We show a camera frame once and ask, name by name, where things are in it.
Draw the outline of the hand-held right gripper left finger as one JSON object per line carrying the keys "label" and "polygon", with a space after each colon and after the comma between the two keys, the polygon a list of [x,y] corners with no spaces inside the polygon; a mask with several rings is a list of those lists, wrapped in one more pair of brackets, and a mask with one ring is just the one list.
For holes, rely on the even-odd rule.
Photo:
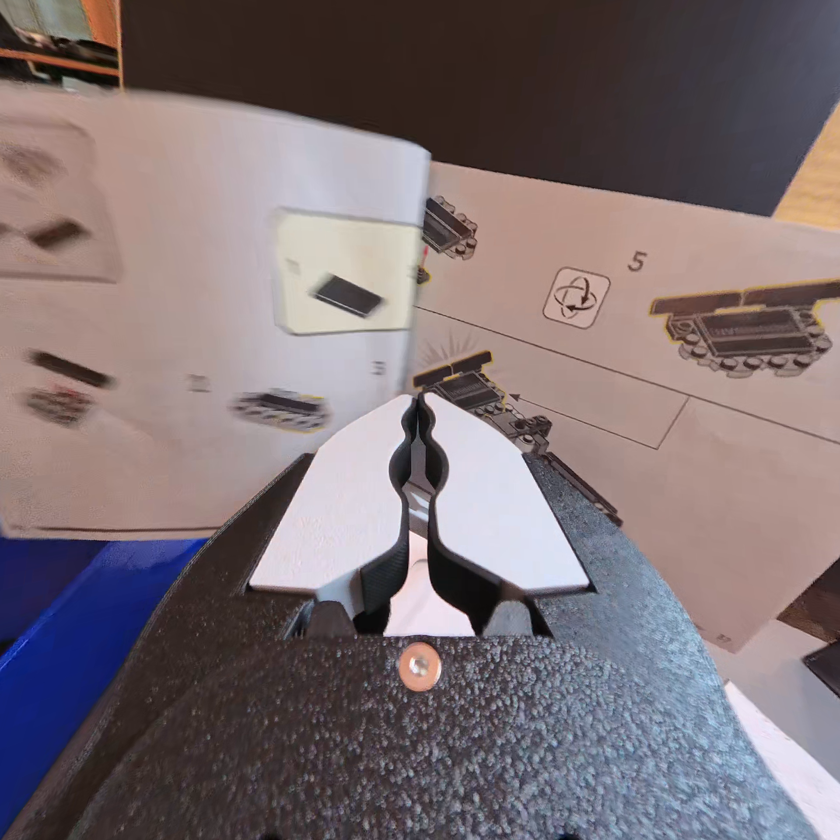
{"label": "hand-held right gripper left finger", "polygon": [[399,452],[415,401],[399,395],[343,427],[315,453],[249,579],[253,590],[364,598],[362,570],[407,537]]}

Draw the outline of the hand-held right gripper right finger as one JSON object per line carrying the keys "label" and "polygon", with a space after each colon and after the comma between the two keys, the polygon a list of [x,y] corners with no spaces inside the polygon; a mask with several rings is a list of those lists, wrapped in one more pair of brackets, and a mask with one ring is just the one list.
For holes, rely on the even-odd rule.
{"label": "hand-held right gripper right finger", "polygon": [[427,562],[443,598],[583,592],[591,581],[522,452],[442,397],[418,398]]}

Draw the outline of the instruction booklet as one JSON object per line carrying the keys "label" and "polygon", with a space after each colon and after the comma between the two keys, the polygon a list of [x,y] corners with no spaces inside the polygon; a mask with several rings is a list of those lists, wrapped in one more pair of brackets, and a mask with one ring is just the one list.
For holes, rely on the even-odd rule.
{"label": "instruction booklet", "polygon": [[2,528],[207,538],[474,355],[738,650],[838,558],[838,232],[2,83]]}

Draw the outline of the large blue plastic bin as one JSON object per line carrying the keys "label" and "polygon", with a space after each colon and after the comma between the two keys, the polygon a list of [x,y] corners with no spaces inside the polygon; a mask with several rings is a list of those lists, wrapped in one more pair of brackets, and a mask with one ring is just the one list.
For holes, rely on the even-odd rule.
{"label": "large blue plastic bin", "polygon": [[1,538],[2,834],[204,543]]}

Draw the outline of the white book stand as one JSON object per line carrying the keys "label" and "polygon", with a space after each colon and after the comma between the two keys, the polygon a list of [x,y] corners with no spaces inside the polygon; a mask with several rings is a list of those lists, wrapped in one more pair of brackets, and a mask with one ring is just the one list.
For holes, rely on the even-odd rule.
{"label": "white book stand", "polygon": [[752,745],[819,838],[839,838],[839,699],[805,666],[824,642],[773,620],[737,653],[707,644]]}

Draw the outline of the black panel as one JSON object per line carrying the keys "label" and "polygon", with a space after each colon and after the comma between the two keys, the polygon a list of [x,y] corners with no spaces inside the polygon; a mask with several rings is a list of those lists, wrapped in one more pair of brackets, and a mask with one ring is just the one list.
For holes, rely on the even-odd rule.
{"label": "black panel", "polygon": [[769,216],[838,102],[833,1],[128,1],[129,88]]}

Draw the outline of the curved wooden panel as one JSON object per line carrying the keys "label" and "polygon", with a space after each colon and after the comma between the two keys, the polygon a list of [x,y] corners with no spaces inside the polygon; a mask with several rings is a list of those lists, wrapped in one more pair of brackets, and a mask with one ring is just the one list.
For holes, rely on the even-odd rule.
{"label": "curved wooden panel", "polygon": [[839,229],[839,106],[824,124],[773,218]]}

